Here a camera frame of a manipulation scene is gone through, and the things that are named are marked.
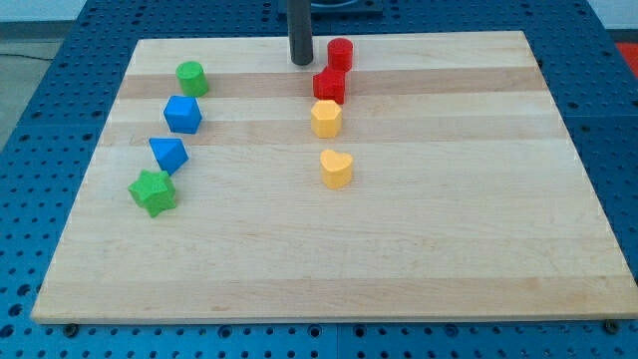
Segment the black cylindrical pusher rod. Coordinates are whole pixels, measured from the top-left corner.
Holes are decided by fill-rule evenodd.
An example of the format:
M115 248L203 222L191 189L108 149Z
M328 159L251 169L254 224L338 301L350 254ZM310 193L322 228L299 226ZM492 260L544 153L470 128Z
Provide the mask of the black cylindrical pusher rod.
M297 66L307 66L314 59L311 1L287 0L286 6L291 62Z

